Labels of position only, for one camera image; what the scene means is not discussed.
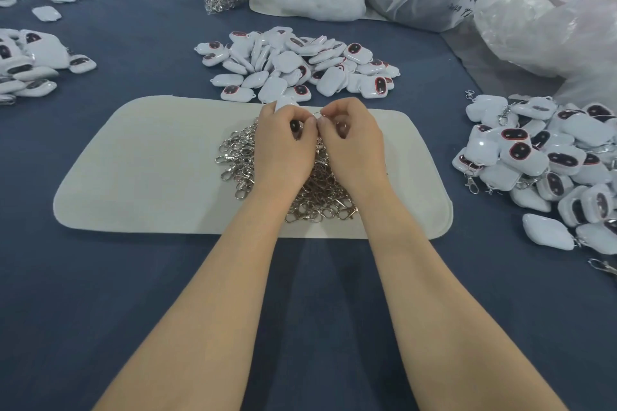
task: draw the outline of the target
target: table surface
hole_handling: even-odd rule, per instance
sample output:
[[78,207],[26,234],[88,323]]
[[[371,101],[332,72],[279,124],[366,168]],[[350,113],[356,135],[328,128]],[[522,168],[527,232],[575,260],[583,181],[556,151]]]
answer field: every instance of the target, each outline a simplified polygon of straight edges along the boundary
[[[585,250],[536,246],[506,195],[472,195],[451,159],[467,140],[463,92],[477,89],[443,39],[378,21],[272,18],[202,0],[81,0],[43,24],[20,0],[0,25],[58,35],[98,70],[0,110],[0,396],[7,410],[89,410],[200,266],[217,236],[80,232],[52,198],[97,130],[140,96],[216,98],[192,51],[232,30],[290,25],[357,41],[403,72],[373,108],[408,114],[454,204],[434,246],[572,410],[617,402],[617,286]],[[313,88],[310,105],[327,104]],[[243,410],[417,409],[368,242],[280,240]]]

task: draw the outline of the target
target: white mat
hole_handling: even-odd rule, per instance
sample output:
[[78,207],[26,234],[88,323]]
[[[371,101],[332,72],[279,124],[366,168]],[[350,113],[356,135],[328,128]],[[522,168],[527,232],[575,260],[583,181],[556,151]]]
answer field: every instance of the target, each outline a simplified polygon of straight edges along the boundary
[[[272,16],[296,16],[284,12],[280,7],[277,7],[274,0],[249,0],[249,7],[253,12],[262,13],[264,15]],[[372,8],[366,7],[366,13],[361,19],[377,20],[377,21],[390,21],[389,19],[381,16]]]
[[[220,234],[241,205],[222,181],[220,143],[250,125],[261,104],[148,96],[118,109],[68,172],[54,215],[70,228],[130,233]],[[307,108],[316,112],[319,108]],[[429,238],[452,224],[452,203],[418,130],[403,113],[372,109],[397,195]],[[281,237],[366,238],[353,220],[298,221]]]

